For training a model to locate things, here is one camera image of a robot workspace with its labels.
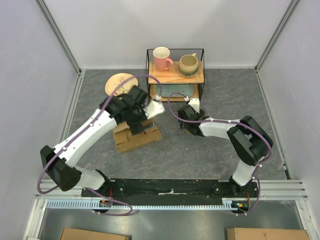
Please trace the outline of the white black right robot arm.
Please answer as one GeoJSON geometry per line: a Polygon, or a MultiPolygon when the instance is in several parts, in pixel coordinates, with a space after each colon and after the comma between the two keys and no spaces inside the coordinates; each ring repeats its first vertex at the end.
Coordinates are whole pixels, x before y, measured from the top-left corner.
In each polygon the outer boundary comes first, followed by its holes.
{"type": "Polygon", "coordinates": [[[179,128],[194,136],[230,140],[239,157],[229,184],[229,191],[235,197],[247,191],[247,184],[253,179],[258,164],[272,155],[273,140],[251,116],[240,120],[214,119],[205,116],[204,110],[196,111],[186,104],[177,110],[177,119],[179,128]]]}

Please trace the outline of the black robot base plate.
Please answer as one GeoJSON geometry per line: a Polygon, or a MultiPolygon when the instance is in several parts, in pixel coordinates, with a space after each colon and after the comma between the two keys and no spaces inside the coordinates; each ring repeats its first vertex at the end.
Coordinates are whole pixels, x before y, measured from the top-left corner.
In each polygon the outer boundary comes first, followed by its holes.
{"type": "Polygon", "coordinates": [[[217,179],[133,179],[115,178],[97,192],[127,204],[218,204],[223,198],[256,198],[258,185],[251,181],[237,187],[217,179]]]}

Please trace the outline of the brown cardboard express box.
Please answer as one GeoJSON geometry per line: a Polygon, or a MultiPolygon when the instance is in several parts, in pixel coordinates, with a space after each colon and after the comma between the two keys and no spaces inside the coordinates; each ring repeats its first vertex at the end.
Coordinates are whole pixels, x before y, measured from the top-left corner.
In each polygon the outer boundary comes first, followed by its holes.
{"type": "Polygon", "coordinates": [[[162,138],[153,119],[146,120],[142,125],[144,130],[136,135],[132,134],[126,122],[119,124],[112,130],[116,149],[119,153],[132,151],[162,138]]]}

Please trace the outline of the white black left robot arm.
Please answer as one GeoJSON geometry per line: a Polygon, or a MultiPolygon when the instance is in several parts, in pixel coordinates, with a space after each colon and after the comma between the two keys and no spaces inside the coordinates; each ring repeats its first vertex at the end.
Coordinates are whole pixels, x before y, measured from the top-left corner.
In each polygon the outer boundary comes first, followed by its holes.
{"type": "Polygon", "coordinates": [[[71,136],[51,148],[45,145],[40,157],[45,173],[63,192],[75,186],[89,187],[99,197],[106,196],[110,185],[98,170],[90,171],[77,166],[82,155],[104,134],[117,125],[126,122],[137,134],[143,130],[142,123],[147,120],[145,102],[147,92],[136,85],[128,93],[107,97],[94,114],[71,136]]]}

